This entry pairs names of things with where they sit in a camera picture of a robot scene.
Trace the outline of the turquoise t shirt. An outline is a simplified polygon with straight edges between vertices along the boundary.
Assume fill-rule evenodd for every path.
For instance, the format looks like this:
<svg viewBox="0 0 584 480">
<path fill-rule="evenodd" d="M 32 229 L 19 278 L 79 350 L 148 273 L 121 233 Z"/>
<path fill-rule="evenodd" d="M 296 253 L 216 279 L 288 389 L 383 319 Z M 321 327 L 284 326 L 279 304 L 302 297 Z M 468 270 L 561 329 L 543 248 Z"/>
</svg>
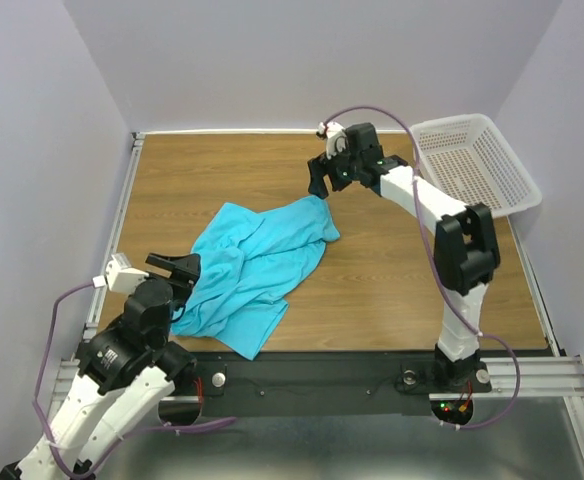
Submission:
<svg viewBox="0 0 584 480">
<path fill-rule="evenodd" d="M 254 359 L 285 315 L 287 294 L 339 237 L 327 202 L 315 196 L 263 212 L 224 204 L 191 249 L 201 273 L 172 334 L 214 338 Z"/>
</svg>

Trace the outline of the white plastic basket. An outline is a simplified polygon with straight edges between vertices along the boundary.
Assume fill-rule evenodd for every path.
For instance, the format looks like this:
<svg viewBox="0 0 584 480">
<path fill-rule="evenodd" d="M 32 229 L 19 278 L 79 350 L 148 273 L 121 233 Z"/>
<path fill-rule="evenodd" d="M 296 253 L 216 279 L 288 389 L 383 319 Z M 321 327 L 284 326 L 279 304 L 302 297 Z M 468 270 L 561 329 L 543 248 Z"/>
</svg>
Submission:
<svg viewBox="0 0 584 480">
<path fill-rule="evenodd" d="M 466 204 L 483 203 L 495 218 L 538 206 L 542 194 L 495 123 L 463 114 L 411 127 L 428 180 Z"/>
</svg>

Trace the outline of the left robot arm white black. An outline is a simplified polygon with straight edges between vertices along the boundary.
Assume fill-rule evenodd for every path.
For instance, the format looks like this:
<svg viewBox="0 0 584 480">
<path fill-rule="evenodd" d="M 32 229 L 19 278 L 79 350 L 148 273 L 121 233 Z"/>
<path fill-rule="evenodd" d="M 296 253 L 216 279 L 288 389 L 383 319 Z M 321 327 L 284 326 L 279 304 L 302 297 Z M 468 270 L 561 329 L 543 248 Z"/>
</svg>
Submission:
<svg viewBox="0 0 584 480">
<path fill-rule="evenodd" d="M 151 253 L 155 272 L 112 255 L 94 288 L 125 295 L 122 312 L 78 351 L 78 371 L 43 435 L 1 479 L 93 479 L 107 457 L 159 401 L 190 381 L 194 357 L 169 338 L 201 274 L 197 254 Z"/>
</svg>

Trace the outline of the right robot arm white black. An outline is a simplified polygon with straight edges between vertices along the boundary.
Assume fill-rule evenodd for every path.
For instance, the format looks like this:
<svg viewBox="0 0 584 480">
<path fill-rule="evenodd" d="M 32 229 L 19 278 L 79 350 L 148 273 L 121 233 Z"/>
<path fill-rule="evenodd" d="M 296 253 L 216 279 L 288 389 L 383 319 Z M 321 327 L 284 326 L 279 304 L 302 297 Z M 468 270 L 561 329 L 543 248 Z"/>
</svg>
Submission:
<svg viewBox="0 0 584 480">
<path fill-rule="evenodd" d="M 370 123 L 322 123 L 317 135 L 325 150 L 308 162 L 310 194 L 324 199 L 358 182 L 414 216 L 434 241 L 429 257 L 444 307 L 431 378 L 439 388 L 470 380 L 479 368 L 484 296 L 500 265 L 490 209 L 449 196 L 401 157 L 385 154 Z"/>
</svg>

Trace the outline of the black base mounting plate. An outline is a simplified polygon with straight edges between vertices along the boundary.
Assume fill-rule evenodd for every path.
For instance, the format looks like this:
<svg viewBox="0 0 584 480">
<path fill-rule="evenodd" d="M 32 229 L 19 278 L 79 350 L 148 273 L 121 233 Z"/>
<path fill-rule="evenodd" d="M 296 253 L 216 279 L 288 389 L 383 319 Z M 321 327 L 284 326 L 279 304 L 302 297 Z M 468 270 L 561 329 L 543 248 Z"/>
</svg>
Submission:
<svg viewBox="0 0 584 480">
<path fill-rule="evenodd" d="M 202 385 L 180 387 L 162 400 L 161 419 L 428 416 L 436 398 L 492 389 L 485 362 L 449 367 L 428 350 L 264 352 L 253 360 L 200 351 L 195 357 Z"/>
</svg>

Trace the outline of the left aluminium frame rail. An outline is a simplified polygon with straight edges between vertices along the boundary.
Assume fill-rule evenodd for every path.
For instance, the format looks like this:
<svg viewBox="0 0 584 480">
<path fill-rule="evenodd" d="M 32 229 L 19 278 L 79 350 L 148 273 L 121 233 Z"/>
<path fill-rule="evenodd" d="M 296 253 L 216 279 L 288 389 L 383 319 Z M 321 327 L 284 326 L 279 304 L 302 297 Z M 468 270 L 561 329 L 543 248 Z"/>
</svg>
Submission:
<svg viewBox="0 0 584 480">
<path fill-rule="evenodd" d="M 111 258 L 111 255 L 116 252 L 116 248 L 119 243 L 145 137 L 146 137 L 145 132 L 132 133 L 132 145 L 130 156 L 127 162 L 125 175 L 123 177 L 123 183 L 121 186 L 120 195 L 118 197 L 118 203 L 114 212 L 112 228 L 110 230 L 110 234 L 104 252 L 104 257 L 102 261 L 103 268 L 106 267 L 108 261 Z M 107 289 L 105 287 L 98 288 L 94 291 L 90 308 L 83 328 L 81 338 L 82 341 L 90 340 L 97 333 L 100 315 L 106 298 L 106 293 Z"/>
</svg>

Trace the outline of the aluminium frame rail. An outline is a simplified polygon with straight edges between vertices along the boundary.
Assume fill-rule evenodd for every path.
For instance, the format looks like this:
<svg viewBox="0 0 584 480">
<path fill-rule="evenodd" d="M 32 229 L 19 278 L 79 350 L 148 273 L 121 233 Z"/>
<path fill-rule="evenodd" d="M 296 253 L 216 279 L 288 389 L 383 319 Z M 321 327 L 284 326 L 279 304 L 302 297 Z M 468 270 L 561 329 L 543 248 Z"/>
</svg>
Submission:
<svg viewBox="0 0 584 480">
<path fill-rule="evenodd" d="M 464 393 L 460 397 L 553 397 L 584 395 L 584 366 L 576 358 L 540 357 L 526 355 L 522 358 L 505 358 L 489 355 L 480 359 L 487 365 L 492 389 L 477 397 Z M 97 379 L 98 393 L 105 395 L 110 391 L 129 392 L 133 387 L 158 388 L 165 396 L 190 384 L 194 385 L 197 365 L 196 357 L 184 362 L 185 370 L 177 373 L 172 367 L 160 368 L 149 364 L 140 373 L 116 374 L 108 371 L 103 378 Z"/>
<path fill-rule="evenodd" d="M 543 298 L 543 294 L 538 282 L 537 275 L 534 271 L 533 265 L 530 261 L 529 255 L 524 247 L 522 237 L 518 233 L 514 221 L 511 217 L 508 218 L 508 224 L 512 232 L 512 236 L 515 242 L 517 253 L 519 255 L 521 265 L 525 274 L 526 282 L 530 290 L 531 298 L 533 300 L 537 316 L 541 325 L 541 329 L 544 334 L 544 338 L 555 357 L 565 357 L 566 352 L 561 347 L 557 340 L 555 330 L 550 319 L 546 303 Z"/>
<path fill-rule="evenodd" d="M 110 234 L 104 252 L 104 257 L 102 261 L 103 268 L 106 267 L 108 261 L 111 258 L 111 255 L 116 252 L 116 248 L 119 243 L 145 137 L 146 137 L 145 132 L 132 133 L 132 145 L 130 156 L 127 162 L 125 175 L 123 177 L 123 183 L 121 186 L 120 195 L 118 197 L 118 203 L 114 212 L 112 228 L 110 230 Z M 90 308 L 83 328 L 81 338 L 82 341 L 90 340 L 97 333 L 100 315 L 106 298 L 106 293 L 107 289 L 105 287 L 98 288 L 94 291 Z"/>
</svg>

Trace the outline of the right aluminium frame rail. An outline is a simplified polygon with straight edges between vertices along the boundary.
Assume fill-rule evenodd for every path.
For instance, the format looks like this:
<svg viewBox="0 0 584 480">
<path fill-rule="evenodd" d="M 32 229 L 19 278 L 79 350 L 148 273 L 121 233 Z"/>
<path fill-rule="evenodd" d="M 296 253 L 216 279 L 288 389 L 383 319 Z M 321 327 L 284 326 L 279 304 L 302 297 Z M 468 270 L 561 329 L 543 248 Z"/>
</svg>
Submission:
<svg viewBox="0 0 584 480">
<path fill-rule="evenodd" d="M 546 303 L 543 298 L 543 294 L 538 282 L 537 275 L 534 271 L 533 265 L 530 261 L 529 255 L 524 247 L 522 237 L 518 233 L 514 221 L 511 217 L 508 218 L 508 224 L 512 232 L 512 236 L 515 242 L 517 253 L 519 255 L 521 265 L 525 274 L 526 282 L 530 290 L 531 298 L 533 300 L 537 316 L 541 325 L 541 329 L 544 334 L 544 338 L 555 357 L 565 357 L 566 352 L 561 347 L 557 340 L 555 330 L 550 319 Z"/>
</svg>

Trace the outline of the front aluminium frame rail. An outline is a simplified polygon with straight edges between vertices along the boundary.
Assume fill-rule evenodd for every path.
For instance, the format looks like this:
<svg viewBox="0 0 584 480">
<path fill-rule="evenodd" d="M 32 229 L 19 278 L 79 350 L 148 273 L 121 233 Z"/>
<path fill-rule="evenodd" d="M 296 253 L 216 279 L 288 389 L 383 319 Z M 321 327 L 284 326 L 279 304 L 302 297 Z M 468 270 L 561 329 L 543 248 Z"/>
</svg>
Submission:
<svg viewBox="0 0 584 480">
<path fill-rule="evenodd" d="M 540 357 L 526 355 L 522 358 L 505 358 L 489 355 L 480 359 L 487 365 L 492 389 L 477 397 L 464 393 L 460 397 L 553 397 L 584 395 L 584 366 L 576 358 Z M 140 373 L 116 374 L 108 371 L 103 378 L 97 379 L 98 393 L 105 395 L 110 391 L 129 392 L 133 387 L 158 388 L 165 396 L 190 384 L 194 385 L 197 365 L 196 357 L 184 362 L 185 370 L 177 373 L 172 367 L 160 368 L 149 364 Z"/>
</svg>

